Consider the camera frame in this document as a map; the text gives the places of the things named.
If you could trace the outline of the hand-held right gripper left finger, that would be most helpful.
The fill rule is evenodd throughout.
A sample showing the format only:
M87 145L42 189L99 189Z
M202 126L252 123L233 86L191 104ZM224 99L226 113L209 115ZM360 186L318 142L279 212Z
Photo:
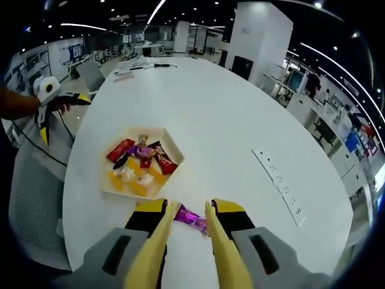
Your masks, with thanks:
M124 228L114 228L85 253L71 288L160 288L167 256L168 201L135 207Z

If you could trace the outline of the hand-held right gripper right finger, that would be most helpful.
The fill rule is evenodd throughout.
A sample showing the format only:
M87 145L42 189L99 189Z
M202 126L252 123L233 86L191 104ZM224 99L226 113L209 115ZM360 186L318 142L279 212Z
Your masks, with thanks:
M328 288L331 278L304 268L296 251L245 209L211 201L211 241L220 288Z

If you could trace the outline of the person's left hand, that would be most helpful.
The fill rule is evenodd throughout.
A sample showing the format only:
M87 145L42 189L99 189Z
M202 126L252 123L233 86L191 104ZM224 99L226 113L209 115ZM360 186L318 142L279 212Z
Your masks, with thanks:
M71 109L70 104L57 101L51 101L50 108L51 111L58 111L60 114L64 114Z

